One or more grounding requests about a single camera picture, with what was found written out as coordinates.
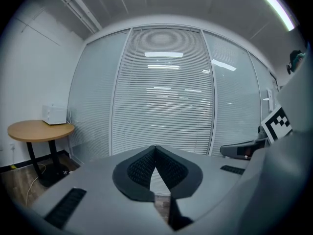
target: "power outlet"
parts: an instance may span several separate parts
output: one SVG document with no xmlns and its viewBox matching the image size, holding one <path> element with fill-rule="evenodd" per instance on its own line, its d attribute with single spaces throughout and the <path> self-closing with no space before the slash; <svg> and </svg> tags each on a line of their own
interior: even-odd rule
<svg viewBox="0 0 313 235">
<path fill-rule="evenodd" d="M 12 151 L 15 150 L 15 144 L 14 143 L 10 143 L 10 150 L 12 150 Z"/>
</svg>

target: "round wooden table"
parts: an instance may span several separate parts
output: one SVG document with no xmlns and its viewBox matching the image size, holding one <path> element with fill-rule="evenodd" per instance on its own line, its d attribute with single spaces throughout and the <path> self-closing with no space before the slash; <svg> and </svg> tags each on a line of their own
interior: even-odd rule
<svg viewBox="0 0 313 235">
<path fill-rule="evenodd" d="M 8 135 L 11 138 L 27 143 L 28 153 L 38 175 L 38 179 L 45 187 L 53 185 L 68 174 L 68 168 L 59 162 L 57 149 L 55 146 L 55 139 L 66 137 L 73 131 L 74 125 L 68 123 L 49 125 L 42 120 L 27 120 L 17 122 L 8 127 Z M 37 165 L 31 143 L 45 141 L 49 142 L 53 164 L 48 164 L 46 166 L 45 173 L 42 174 L 39 166 Z"/>
</svg>

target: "white box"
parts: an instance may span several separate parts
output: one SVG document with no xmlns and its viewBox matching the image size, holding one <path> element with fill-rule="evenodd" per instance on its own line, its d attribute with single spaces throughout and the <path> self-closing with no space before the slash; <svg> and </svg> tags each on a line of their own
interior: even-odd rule
<svg viewBox="0 0 313 235">
<path fill-rule="evenodd" d="M 62 124 L 67 122 L 67 109 L 52 105 L 43 105 L 42 119 L 47 124 Z"/>
</svg>

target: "white wall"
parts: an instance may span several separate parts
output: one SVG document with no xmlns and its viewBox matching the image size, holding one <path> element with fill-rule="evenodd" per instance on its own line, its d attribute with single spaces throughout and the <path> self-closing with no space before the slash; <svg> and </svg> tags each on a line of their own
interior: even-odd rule
<svg viewBox="0 0 313 235">
<path fill-rule="evenodd" d="M 11 19 L 0 40 L 0 166 L 29 160 L 26 144 L 11 139 L 7 128 L 14 122 L 40 119 L 43 104 L 65 107 L 83 40 L 68 30 L 41 5 L 28 0 Z M 67 139 L 56 141 L 68 150 Z M 48 143 L 34 143 L 36 157 L 49 154 Z"/>
<path fill-rule="evenodd" d="M 218 24 L 214 24 L 210 21 L 193 18 L 189 16 L 182 16 L 182 15 L 174 15 L 174 14 L 155 14 L 155 15 L 140 15 L 140 16 L 133 16 L 133 17 L 125 17 L 121 18 L 120 20 L 108 25 L 107 27 L 103 28 L 101 31 L 95 33 L 94 35 L 90 36 L 85 40 L 85 44 L 88 44 L 100 37 L 105 35 L 127 29 L 130 27 L 138 27 L 143 25 L 150 25 L 150 24 L 175 24 L 175 25 L 182 25 L 182 26 L 190 26 L 194 28 L 203 29 L 214 34 L 220 35 L 224 38 L 227 38 L 238 45 L 242 46 L 243 48 L 249 50 L 253 55 L 255 55 L 258 59 L 260 59 L 275 75 L 275 71 L 273 69 L 272 63 L 266 58 L 266 56 L 258 50 L 252 43 L 248 40 L 243 38 L 242 36 L 236 34 L 235 32 L 226 29 Z"/>
</svg>

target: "black vent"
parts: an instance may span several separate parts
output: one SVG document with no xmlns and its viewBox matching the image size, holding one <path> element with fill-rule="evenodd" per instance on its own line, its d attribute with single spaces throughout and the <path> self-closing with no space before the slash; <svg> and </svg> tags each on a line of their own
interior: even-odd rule
<svg viewBox="0 0 313 235">
<path fill-rule="evenodd" d="M 73 214 L 85 194 L 85 190 L 73 188 L 47 215 L 45 220 L 51 225 L 61 229 L 66 224 L 69 217 Z"/>
<path fill-rule="evenodd" d="M 243 173 L 245 172 L 245 169 L 241 169 L 241 168 L 237 168 L 237 167 L 233 167 L 229 165 L 223 165 L 221 167 L 221 170 L 229 171 L 229 172 L 240 174 L 240 175 L 243 175 Z"/>
</svg>

